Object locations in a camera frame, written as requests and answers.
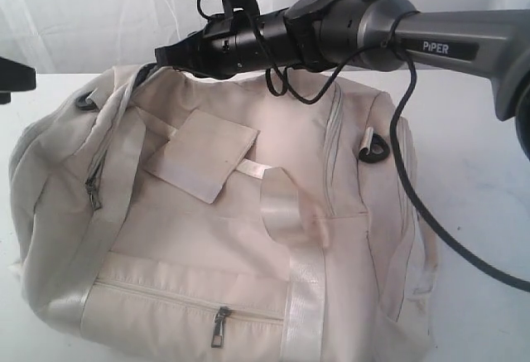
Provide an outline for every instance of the grommet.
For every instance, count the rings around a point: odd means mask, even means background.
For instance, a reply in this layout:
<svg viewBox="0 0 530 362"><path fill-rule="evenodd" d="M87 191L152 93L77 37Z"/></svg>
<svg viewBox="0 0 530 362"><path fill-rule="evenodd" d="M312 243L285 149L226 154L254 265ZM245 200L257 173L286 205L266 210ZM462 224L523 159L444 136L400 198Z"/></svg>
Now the grommet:
<svg viewBox="0 0 530 362"><path fill-rule="evenodd" d="M367 128L359 151L359 160L364 163L374 164L384 161L390 156L390 146L384 138Z"/></svg>
<svg viewBox="0 0 530 362"><path fill-rule="evenodd" d="M95 102L94 101L90 101L88 99L88 97L92 93L93 92L91 91L89 93L82 94L77 99L75 99L75 106L77 107L77 109L79 109L81 111L85 111L85 112L92 112L92 111L98 110L98 106L95 104Z"/></svg>

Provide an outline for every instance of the bag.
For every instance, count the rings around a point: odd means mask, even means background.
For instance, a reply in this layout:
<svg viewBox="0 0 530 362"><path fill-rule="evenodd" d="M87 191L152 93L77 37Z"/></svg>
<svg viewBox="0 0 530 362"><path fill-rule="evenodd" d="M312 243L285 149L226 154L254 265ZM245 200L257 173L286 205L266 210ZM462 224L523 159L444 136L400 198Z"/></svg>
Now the bag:
<svg viewBox="0 0 530 362"><path fill-rule="evenodd" d="M308 97L324 80L291 76ZM436 244L384 158L393 110L348 80L306 106L264 76L105 72L12 154L23 296L160 361L421 360Z"/></svg>

